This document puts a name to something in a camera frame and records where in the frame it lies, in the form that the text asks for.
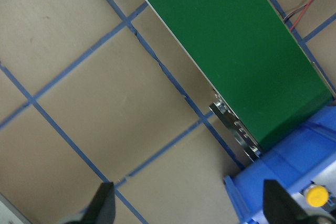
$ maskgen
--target blue plastic container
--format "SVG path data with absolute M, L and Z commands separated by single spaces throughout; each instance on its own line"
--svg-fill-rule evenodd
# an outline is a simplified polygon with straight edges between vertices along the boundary
M 297 193 L 336 160 L 336 106 L 326 106 L 225 187 L 240 223 L 257 223 L 262 213 L 265 179 L 276 179 Z

